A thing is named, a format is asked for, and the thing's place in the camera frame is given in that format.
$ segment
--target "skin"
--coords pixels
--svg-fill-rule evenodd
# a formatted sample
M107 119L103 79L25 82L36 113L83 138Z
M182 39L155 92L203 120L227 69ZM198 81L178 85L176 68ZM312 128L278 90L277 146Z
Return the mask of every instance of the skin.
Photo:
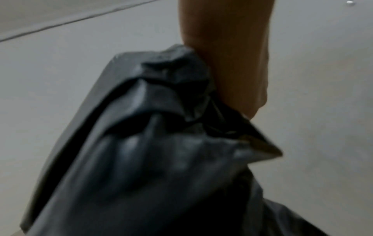
M267 102L274 0L179 0L184 44L211 68L220 99L249 119Z

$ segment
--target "white speck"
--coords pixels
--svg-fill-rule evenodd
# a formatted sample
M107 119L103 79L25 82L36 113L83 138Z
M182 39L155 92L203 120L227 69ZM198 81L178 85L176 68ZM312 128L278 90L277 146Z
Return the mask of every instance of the white speck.
M347 4L348 4L349 6L353 6L353 5L356 4L356 2L354 2L354 1L347 1Z

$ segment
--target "trash bag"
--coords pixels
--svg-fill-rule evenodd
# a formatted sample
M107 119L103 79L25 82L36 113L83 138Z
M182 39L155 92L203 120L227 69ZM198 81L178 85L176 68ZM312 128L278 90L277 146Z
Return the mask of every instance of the trash bag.
M248 164L281 156L222 104L192 49L115 56L53 148L29 236L326 235L263 199Z

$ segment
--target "black plastic bag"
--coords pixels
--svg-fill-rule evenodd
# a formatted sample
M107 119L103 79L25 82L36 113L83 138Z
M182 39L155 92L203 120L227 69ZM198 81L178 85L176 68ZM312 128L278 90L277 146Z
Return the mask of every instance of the black plastic bag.
M214 95L184 46L115 56L52 150L30 236L325 235L263 199L249 163L281 156Z

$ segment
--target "crumpled plastic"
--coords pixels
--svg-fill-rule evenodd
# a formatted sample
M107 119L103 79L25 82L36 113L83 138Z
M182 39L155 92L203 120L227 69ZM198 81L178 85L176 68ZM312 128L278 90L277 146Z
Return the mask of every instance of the crumpled plastic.
M29 236L326 235L263 199L281 156L221 103L185 46L115 56L64 131L21 223Z

